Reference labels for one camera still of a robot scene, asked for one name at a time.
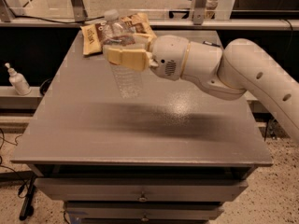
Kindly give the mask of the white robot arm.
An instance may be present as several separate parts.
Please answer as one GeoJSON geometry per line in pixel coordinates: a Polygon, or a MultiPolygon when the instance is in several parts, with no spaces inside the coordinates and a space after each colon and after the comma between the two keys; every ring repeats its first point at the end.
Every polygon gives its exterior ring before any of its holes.
{"type": "Polygon", "coordinates": [[[222,49],[175,36],[134,34],[134,44],[105,44],[106,60],[136,71],[150,69],[157,77],[193,83],[224,100],[250,92],[280,126],[299,142],[299,84],[255,43],[239,38],[222,49]]]}

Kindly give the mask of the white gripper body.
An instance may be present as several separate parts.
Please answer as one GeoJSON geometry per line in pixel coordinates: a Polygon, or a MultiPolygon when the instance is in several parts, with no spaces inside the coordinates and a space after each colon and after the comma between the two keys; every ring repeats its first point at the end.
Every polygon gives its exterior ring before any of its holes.
{"type": "Polygon", "coordinates": [[[184,37],[159,36],[149,49],[154,63],[150,70],[157,77],[178,80],[189,44],[190,41],[184,37]]]}

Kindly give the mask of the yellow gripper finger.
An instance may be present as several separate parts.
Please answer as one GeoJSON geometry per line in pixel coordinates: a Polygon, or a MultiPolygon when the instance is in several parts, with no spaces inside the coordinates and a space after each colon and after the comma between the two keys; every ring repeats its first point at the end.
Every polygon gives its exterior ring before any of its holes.
{"type": "Polygon", "coordinates": [[[151,34],[134,34],[136,44],[141,44],[144,49],[149,49],[151,43],[156,39],[155,35],[151,34]]]}
{"type": "Polygon", "coordinates": [[[138,72],[149,68],[152,61],[152,54],[145,49],[104,45],[103,54],[109,63],[138,72]]]}

